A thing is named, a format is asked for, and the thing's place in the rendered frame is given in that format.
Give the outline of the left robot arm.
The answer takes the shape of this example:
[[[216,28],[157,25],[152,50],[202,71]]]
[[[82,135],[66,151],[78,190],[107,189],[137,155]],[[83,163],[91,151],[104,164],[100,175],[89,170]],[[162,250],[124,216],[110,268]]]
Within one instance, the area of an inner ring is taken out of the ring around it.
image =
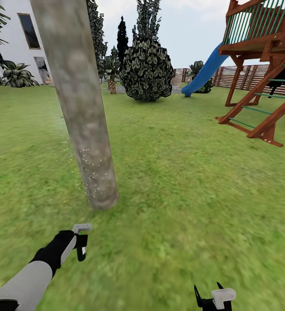
[[[0,288],[0,311],[35,311],[46,288],[73,249],[86,247],[92,225],[75,224],[71,230],[61,230],[33,260]]]

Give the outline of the pesticide atomizer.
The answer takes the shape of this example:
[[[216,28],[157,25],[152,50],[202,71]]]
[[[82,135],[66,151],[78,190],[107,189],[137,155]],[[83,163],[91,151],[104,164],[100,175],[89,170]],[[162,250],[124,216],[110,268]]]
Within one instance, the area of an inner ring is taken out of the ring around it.
[[[76,249],[78,251],[77,253],[77,258],[79,261],[84,261],[86,259],[86,247],[82,247],[82,248],[77,248]]]

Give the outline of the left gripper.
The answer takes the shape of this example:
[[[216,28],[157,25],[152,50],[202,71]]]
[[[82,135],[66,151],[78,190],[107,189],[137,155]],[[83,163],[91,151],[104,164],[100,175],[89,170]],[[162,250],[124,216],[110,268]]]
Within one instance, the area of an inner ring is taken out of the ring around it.
[[[74,249],[86,247],[88,235],[76,234],[76,236],[77,236],[77,242],[76,242],[76,246],[74,247]]]

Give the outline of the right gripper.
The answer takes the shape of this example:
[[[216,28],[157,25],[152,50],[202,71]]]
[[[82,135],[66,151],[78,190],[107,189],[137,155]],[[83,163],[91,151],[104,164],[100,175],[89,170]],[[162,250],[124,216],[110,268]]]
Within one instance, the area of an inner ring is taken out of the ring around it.
[[[219,289],[225,289],[223,288],[220,283],[217,283],[217,286],[219,287]],[[231,301],[225,301],[224,302],[224,309],[221,310],[217,310],[217,308],[215,307],[215,304],[213,303],[213,298],[211,299],[201,299],[199,296],[199,292],[197,291],[197,288],[195,288],[195,296],[197,298],[197,303],[198,306],[200,308],[203,309],[203,311],[232,311],[232,307],[231,307]]]

